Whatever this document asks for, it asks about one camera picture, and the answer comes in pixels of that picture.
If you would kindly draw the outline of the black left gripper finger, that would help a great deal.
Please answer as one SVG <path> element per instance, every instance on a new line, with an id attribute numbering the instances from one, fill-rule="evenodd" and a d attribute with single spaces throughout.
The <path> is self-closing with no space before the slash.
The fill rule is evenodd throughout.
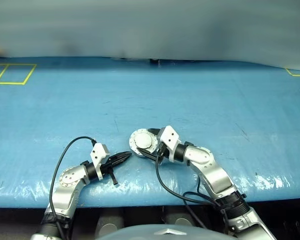
<path id="1" fill-rule="evenodd" d="M 119 154 L 113 155 L 111 157 L 111 166 L 114 168 L 122 163 L 124 163 L 128 158 L 130 158 L 130 154 Z"/>
<path id="2" fill-rule="evenodd" d="M 118 152 L 118 153 L 110 156 L 108 159 L 108 162 L 109 163 L 123 163 L 131 155 L 132 155 L 132 153 L 130 151 Z"/>

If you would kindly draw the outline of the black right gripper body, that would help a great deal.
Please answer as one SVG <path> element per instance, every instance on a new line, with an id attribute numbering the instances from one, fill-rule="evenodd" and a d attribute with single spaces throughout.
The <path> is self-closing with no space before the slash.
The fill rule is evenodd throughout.
<path id="1" fill-rule="evenodd" d="M 160 165 L 165 157 L 169 157 L 169 150 L 164 142 L 160 142 L 156 152 L 156 162 Z"/>

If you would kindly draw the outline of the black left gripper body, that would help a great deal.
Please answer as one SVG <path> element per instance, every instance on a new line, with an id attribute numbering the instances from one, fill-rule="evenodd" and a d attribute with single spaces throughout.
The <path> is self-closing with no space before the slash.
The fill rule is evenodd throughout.
<path id="1" fill-rule="evenodd" d="M 113 185 L 117 185 L 118 181 L 114 175 L 114 167 L 119 164 L 117 160 L 108 160 L 106 163 L 101 165 L 101 173 L 103 177 L 110 176 L 112 179 Z"/>

